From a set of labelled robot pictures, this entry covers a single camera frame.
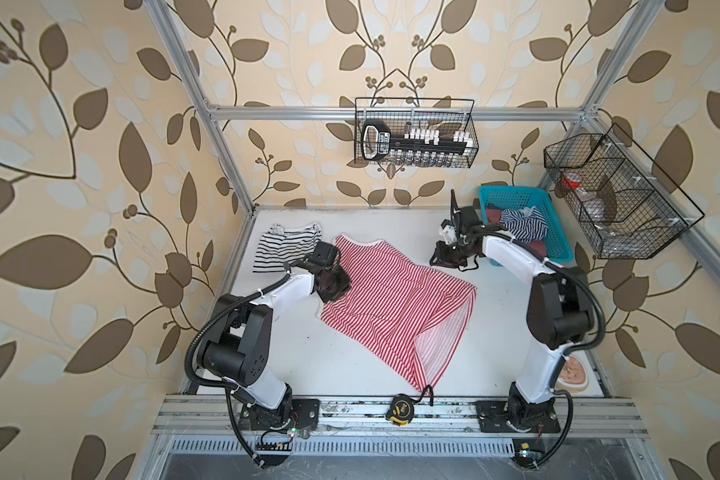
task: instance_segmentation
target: black and white striped shirt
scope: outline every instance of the black and white striped shirt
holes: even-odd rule
[[[311,254],[321,238],[322,231],[317,222],[299,228],[274,224],[259,239],[253,272],[283,272],[283,262],[295,262]]]

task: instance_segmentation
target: white vented strip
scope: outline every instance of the white vented strip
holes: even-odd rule
[[[252,436],[246,439],[253,443]],[[245,455],[234,436],[179,435],[173,439],[173,454]],[[400,456],[487,458],[514,456],[511,438],[296,438],[292,455],[298,456]]]

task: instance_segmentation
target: red and white striped shirt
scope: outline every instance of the red and white striped shirt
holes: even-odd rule
[[[472,315],[477,289],[416,265],[384,240],[336,237],[352,289],[325,304],[322,321],[371,350],[419,391],[434,386]]]

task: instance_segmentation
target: navy striped cloth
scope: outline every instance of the navy striped cloth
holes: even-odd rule
[[[322,231],[317,222],[299,228],[274,224],[259,239],[253,272],[283,272],[283,262],[295,262],[311,254],[321,238]]]
[[[535,206],[530,208],[526,206],[522,210],[509,208],[502,210],[501,224],[519,241],[526,244],[534,240],[543,240],[547,236],[547,221]]]

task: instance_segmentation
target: black mounting plate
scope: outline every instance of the black mounting plate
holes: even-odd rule
[[[506,400],[480,400],[474,403],[482,433],[518,433],[517,430],[507,425],[506,418],[502,418],[505,405],[507,405]],[[557,421],[557,416],[545,415],[541,417],[540,423],[542,433],[560,433],[560,422]]]
[[[316,398],[294,398],[291,409],[297,415],[297,429],[314,430],[317,428],[318,418],[320,417],[320,400]],[[267,427],[259,425],[256,420],[256,408],[248,408],[245,405],[242,406],[238,425],[241,430],[268,430]]]

